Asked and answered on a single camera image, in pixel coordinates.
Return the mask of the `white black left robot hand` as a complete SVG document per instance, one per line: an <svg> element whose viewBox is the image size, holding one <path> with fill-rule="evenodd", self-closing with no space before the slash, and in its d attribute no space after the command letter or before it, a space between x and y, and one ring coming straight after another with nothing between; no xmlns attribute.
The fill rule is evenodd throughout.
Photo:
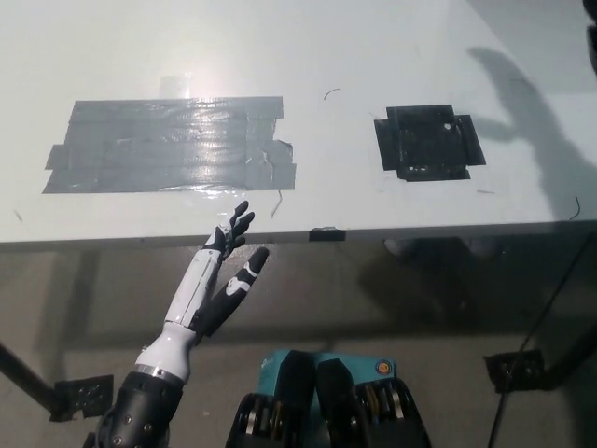
<svg viewBox="0 0 597 448"><path fill-rule="evenodd" d="M243 235L255 218L248 208L247 201L238 204L195 254L174 293L160 335L135 361L137 371L186 383L192 349L212 336L246 298L270 254L265 247L258 248L217 293L213 290L223 262L245 243Z"/></svg>

